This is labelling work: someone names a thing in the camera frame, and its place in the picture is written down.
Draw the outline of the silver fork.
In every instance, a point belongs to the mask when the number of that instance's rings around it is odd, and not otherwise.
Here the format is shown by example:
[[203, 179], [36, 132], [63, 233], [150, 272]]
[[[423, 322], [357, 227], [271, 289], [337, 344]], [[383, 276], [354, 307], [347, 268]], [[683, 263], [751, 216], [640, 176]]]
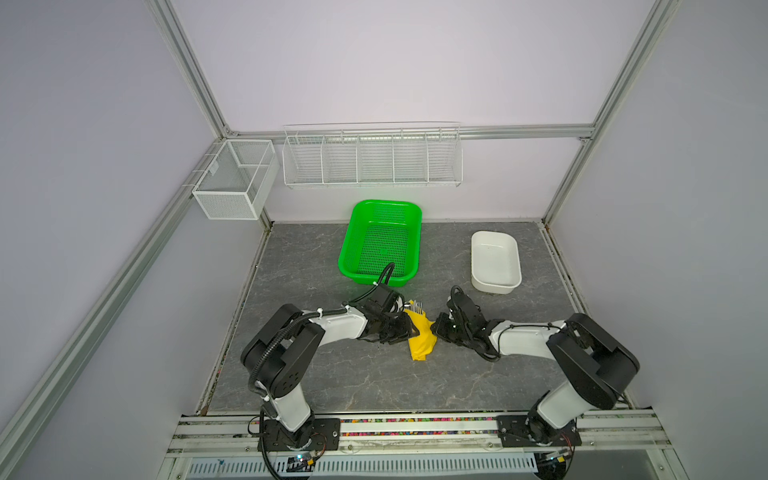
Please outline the silver fork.
[[424, 315], [423, 304], [421, 302], [410, 300], [409, 306], [412, 312], [415, 312], [417, 315]]

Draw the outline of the yellow paper napkin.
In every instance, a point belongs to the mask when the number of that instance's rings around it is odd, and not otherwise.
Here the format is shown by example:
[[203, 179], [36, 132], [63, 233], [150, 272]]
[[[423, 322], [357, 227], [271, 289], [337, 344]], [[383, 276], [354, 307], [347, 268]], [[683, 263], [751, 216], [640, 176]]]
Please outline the yellow paper napkin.
[[425, 361], [431, 354], [437, 343], [437, 336], [432, 332], [433, 322], [424, 315], [417, 315], [410, 310], [409, 301], [404, 307], [404, 312], [408, 315], [413, 326], [412, 334], [408, 339], [409, 351], [413, 361]]

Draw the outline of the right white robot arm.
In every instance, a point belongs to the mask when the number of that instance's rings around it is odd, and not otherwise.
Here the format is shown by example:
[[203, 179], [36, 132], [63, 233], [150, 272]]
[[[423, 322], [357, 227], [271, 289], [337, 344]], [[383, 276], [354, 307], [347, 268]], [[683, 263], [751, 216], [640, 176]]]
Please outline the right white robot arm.
[[515, 434], [536, 445], [552, 444], [587, 411], [612, 409], [640, 371], [636, 356], [586, 314], [549, 323], [488, 320], [458, 286], [446, 306], [431, 326], [439, 339], [489, 362], [531, 356], [552, 360], [562, 371], [563, 383], [535, 402]]

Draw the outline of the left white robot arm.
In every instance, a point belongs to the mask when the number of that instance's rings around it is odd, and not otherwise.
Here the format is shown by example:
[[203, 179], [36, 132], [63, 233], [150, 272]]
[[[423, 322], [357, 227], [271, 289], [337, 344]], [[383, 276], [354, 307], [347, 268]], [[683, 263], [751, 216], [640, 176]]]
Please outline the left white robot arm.
[[265, 415], [297, 434], [313, 418], [301, 381], [321, 347], [342, 340], [397, 344], [417, 334], [404, 297], [378, 283], [338, 308], [282, 305], [244, 347], [240, 362], [247, 388], [261, 398]]

